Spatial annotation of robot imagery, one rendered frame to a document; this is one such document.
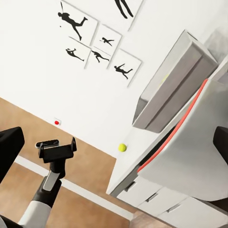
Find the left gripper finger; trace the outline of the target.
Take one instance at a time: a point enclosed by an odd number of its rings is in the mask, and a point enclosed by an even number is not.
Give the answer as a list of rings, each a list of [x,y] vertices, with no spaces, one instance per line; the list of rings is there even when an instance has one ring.
[[[38,150],[38,156],[39,156],[39,158],[42,158],[43,161],[51,160],[51,159],[54,159],[54,158],[59,158],[59,156],[55,156],[55,157],[52,157],[52,158],[45,157],[45,156],[44,156],[44,150],[45,150],[46,148],[44,148],[44,144],[43,144],[43,143],[41,143],[40,148],[38,148],[38,149],[39,149],[39,150]]]
[[[77,150],[76,141],[75,141],[75,138],[74,137],[72,138],[71,144],[69,144],[69,145],[63,145],[63,146],[61,146],[61,145],[60,146],[56,146],[57,149],[68,148],[68,147],[71,148],[72,152],[74,152],[74,151]]]

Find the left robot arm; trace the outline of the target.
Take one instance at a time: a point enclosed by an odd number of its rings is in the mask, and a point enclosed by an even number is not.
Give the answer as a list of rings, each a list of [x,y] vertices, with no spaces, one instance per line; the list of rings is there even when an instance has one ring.
[[[65,177],[65,162],[74,157],[77,150],[75,138],[69,145],[59,145],[59,140],[37,142],[39,158],[44,163],[50,163],[50,171],[44,177],[34,198],[21,220],[16,223],[0,215],[0,228],[45,228],[47,219],[61,187],[61,180]]]

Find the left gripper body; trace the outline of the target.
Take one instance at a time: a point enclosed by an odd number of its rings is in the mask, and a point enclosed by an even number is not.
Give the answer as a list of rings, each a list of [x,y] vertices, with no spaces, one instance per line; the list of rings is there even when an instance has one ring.
[[[66,159],[74,157],[74,153],[72,152],[70,147],[62,149],[57,149],[56,147],[53,147],[46,148],[44,150],[44,156],[49,158],[59,156],[59,158],[46,160],[44,161],[44,163],[50,163],[50,166],[52,166],[54,169],[61,169],[65,166]]]

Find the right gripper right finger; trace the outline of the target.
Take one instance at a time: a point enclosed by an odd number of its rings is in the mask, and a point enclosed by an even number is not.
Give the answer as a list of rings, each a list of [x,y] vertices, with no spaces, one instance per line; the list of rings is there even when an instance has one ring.
[[[213,143],[228,165],[228,128],[218,126],[214,133]]]

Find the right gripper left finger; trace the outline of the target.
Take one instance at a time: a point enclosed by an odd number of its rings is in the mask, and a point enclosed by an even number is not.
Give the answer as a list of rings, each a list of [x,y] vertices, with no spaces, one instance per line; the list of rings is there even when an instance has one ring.
[[[0,132],[0,184],[25,144],[20,126]]]

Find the toy box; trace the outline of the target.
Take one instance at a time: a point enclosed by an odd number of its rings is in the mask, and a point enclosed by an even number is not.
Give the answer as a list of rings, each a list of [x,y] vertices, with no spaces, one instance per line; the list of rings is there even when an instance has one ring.
[[[184,29],[140,95],[132,127],[160,133],[217,66],[207,48]]]

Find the tennis ball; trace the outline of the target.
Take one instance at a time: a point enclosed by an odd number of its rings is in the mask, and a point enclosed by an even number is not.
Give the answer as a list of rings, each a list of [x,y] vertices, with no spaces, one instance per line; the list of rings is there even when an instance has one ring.
[[[118,150],[119,150],[120,152],[125,152],[126,149],[127,149],[126,145],[123,144],[123,143],[120,143]]]

